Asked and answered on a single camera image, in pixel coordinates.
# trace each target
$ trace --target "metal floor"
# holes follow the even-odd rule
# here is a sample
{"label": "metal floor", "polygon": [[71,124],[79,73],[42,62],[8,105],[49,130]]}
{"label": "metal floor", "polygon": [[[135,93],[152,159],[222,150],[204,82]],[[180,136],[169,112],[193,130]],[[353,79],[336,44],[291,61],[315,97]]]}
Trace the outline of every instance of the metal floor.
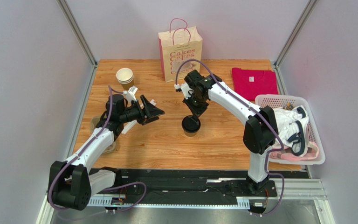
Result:
{"label": "metal floor", "polygon": [[[275,205],[270,200],[269,211]],[[103,211],[101,207],[87,207],[83,211],[66,210],[59,213],[63,218],[81,218]],[[247,210],[233,209],[162,209],[133,208],[117,214],[99,214],[78,221],[62,220],[56,216],[53,224],[319,224],[313,200],[283,200],[270,216],[258,218],[249,215]]]}

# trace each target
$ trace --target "cable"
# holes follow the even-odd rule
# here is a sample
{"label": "cable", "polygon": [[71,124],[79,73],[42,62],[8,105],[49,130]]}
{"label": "cable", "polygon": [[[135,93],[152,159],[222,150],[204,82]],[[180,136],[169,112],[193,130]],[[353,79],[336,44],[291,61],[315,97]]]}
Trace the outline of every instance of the cable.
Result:
{"label": "cable", "polygon": [[[119,200],[112,200],[111,201],[112,203],[121,203],[121,201],[119,201]],[[63,221],[80,221],[80,220],[84,220],[84,219],[87,219],[87,218],[91,218],[91,217],[93,217],[93,216],[97,216],[97,215],[101,215],[101,214],[103,214],[103,213],[108,213],[108,211],[107,210],[104,210],[104,211],[100,211],[100,212],[96,212],[96,213],[93,213],[93,214],[90,214],[90,215],[88,215],[88,216],[84,216],[84,217],[81,217],[81,218],[64,218],[64,217],[62,217],[61,215],[60,215],[60,212],[62,212],[62,211],[58,211],[57,213],[56,213],[56,216],[59,218],[59,219],[61,219],[61,220],[63,220]]]}
{"label": "cable", "polygon": [[111,115],[111,111],[113,109],[113,94],[112,94],[113,89],[109,86],[109,92],[110,92],[110,108],[109,108],[109,115],[107,116],[107,120],[104,123],[102,129],[96,134],[96,136],[94,136],[91,140],[89,140],[87,142],[87,144],[83,147],[83,149],[78,153],[77,156],[75,156],[72,160],[70,160],[68,163],[66,163],[66,165],[59,171],[59,173],[56,175],[55,179],[52,181],[51,186],[49,187],[49,191],[48,191],[48,201],[49,204],[51,204],[52,208],[58,210],[58,211],[63,211],[66,210],[68,208],[62,208],[62,207],[58,207],[56,206],[53,202],[52,202],[52,192],[53,189],[56,185],[56,182],[58,181],[59,177],[62,175],[62,173],[67,169],[67,167],[69,167],[74,161],[76,161],[76,159],[79,158],[79,156],[81,156],[85,150],[88,148],[88,146],[90,146],[90,144],[96,139],[97,136],[99,136],[103,130],[105,129],[105,127],[107,126],[107,123],[110,120],[110,115]]}
{"label": "cable", "polygon": [[124,93],[124,92],[120,92],[120,91],[114,90],[114,89],[112,89],[110,86],[109,86],[109,88],[111,89],[111,91],[113,91],[113,92],[115,92],[115,93],[118,93],[118,94],[123,94],[123,93]]}
{"label": "cable", "polygon": [[112,203],[114,203],[114,202],[116,202],[116,203],[122,203],[122,201],[120,201],[120,200],[114,200],[114,199],[112,199],[111,202],[112,202]]}
{"label": "cable", "polygon": [[122,203],[124,203],[124,201],[121,199],[121,193],[123,192],[124,188],[121,188],[120,193],[118,194],[118,200],[121,201]]}
{"label": "cable", "polygon": [[282,174],[279,174],[279,173],[271,173],[269,172],[269,169],[268,169],[268,163],[269,163],[269,156],[270,156],[270,153],[271,152],[275,152],[275,151],[282,151],[284,150],[284,144],[282,142],[282,140],[280,139],[280,137],[278,136],[278,134],[275,132],[275,130],[273,129],[273,127],[267,122],[267,120],[253,107],[249,106],[247,103],[245,103],[241,98],[239,98],[238,96],[236,96],[235,94],[233,94],[231,91],[228,91],[215,77],[215,75],[211,72],[211,70],[209,69],[209,67],[204,64],[202,61],[200,60],[197,60],[197,59],[189,59],[189,60],[186,60],[184,61],[178,68],[178,71],[176,72],[176,78],[175,78],[175,84],[178,84],[178,75],[179,75],[179,72],[180,72],[180,69],[182,68],[182,66],[188,62],[198,62],[200,63],[202,66],[204,66],[204,68],[209,72],[209,74],[211,75],[212,79],[215,81],[215,83],[226,93],[228,93],[230,96],[232,96],[234,99],[236,99],[238,102],[242,103],[244,106],[246,106],[248,109],[252,110],[255,114],[257,114],[261,119],[262,121],[267,125],[267,127],[270,129],[270,131],[273,133],[274,137],[278,140],[278,142],[280,143],[281,145],[281,149],[271,149],[269,151],[266,152],[266,160],[265,160],[265,167],[264,167],[264,170],[266,171],[266,173],[268,175],[271,175],[271,176],[279,176],[282,178],[282,189],[281,189],[281,195],[280,195],[280,198],[278,199],[278,203],[277,205],[269,212],[265,213],[265,214],[258,214],[258,213],[254,213],[256,216],[260,217],[261,215],[263,216],[266,216],[266,215],[270,215],[271,213],[273,213],[278,205],[280,204],[281,200],[282,200],[282,197],[283,197],[283,194],[284,194],[284,176]]}
{"label": "cable", "polygon": [[137,202],[135,202],[134,204],[132,204],[132,205],[129,206],[128,208],[125,208],[125,209],[122,209],[122,210],[117,210],[116,213],[117,213],[117,212],[128,211],[129,209],[133,208],[135,205],[139,204],[139,203],[143,200],[143,198],[145,197],[145,195],[146,195],[146,190],[147,190],[146,184],[143,183],[143,182],[132,182],[132,183],[124,184],[124,185],[122,185],[122,186],[104,189],[104,190],[117,190],[117,189],[122,189],[122,188],[125,188],[125,187],[129,187],[129,186],[132,186],[132,185],[135,185],[135,184],[141,184],[141,185],[143,185],[143,187],[145,188],[144,191],[143,191],[142,196],[140,197],[140,199],[139,199]]}
{"label": "cable", "polygon": [[262,203],[265,204],[265,206],[267,207],[267,203],[269,202],[269,192],[267,191],[266,188],[264,190],[266,192],[266,199]]}

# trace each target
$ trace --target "black mount plate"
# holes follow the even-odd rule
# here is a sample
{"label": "black mount plate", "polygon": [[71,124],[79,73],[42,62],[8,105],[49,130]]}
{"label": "black mount plate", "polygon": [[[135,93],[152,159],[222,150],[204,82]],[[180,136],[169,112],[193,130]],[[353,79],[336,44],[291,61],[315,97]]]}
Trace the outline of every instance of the black mount plate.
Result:
{"label": "black mount plate", "polygon": [[266,189],[269,197],[277,196],[277,190],[276,190],[274,181],[268,181],[266,183],[264,189],[258,195],[250,194],[246,190],[246,184],[247,184],[247,181],[230,181],[231,195],[235,196],[235,197],[237,197],[237,196],[266,197],[266,192],[264,190],[264,189]]}

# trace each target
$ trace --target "paper shopping bag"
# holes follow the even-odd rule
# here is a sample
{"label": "paper shopping bag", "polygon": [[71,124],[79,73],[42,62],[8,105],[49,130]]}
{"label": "paper shopping bag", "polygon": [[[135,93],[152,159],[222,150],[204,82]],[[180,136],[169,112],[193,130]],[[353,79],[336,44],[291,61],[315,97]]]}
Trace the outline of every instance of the paper shopping bag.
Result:
{"label": "paper shopping bag", "polygon": [[[170,26],[169,31],[158,33],[158,40],[161,69],[166,82],[175,80],[178,68],[184,61],[191,58],[201,60],[202,37],[199,35],[196,27],[188,28],[187,22],[186,27],[171,32]],[[183,79],[192,70],[199,71],[200,64],[188,62],[183,65],[179,71],[178,79]]]}

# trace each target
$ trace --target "paper cup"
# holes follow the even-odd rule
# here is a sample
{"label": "paper cup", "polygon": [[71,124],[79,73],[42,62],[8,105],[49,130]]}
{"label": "paper cup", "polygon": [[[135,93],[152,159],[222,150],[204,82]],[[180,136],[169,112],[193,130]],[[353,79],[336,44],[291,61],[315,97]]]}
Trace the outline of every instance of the paper cup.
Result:
{"label": "paper cup", "polygon": [[133,84],[133,72],[129,68],[122,68],[117,71],[116,77],[118,82],[122,85],[125,90],[129,90]]}

